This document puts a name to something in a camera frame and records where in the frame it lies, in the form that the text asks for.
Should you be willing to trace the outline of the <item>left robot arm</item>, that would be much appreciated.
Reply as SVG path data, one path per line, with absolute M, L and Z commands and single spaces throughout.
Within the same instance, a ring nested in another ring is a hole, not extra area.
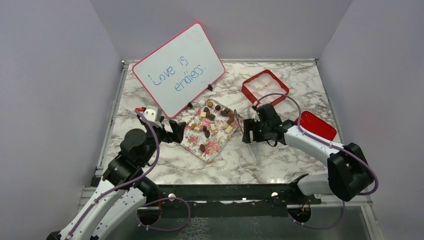
M 141 122 L 146 130 L 129 130 L 118 155 L 108 164 L 94 193 L 77 216 L 62 230 L 51 232 L 49 240 L 104 240 L 136 208 L 152 205 L 159 198 L 158 186 L 144 171 L 160 143 L 180 143 L 186 122 L 170 120 L 171 131 L 163 124 Z

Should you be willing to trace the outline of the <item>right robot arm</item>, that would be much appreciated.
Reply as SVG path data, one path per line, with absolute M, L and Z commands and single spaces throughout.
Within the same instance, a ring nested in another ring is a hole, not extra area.
M 282 121 L 271 104 L 262 105 L 255 112 L 254 118 L 243 120 L 244 143 L 293 147 L 327 168 L 326 173 L 301 176 L 291 182 L 288 196 L 292 202 L 300 204 L 311 195 L 334 195 L 348 202 L 357 195 L 366 195 L 365 189 L 370 185 L 378 187 L 376 174 L 359 145 L 334 143 L 303 129 L 298 121 Z

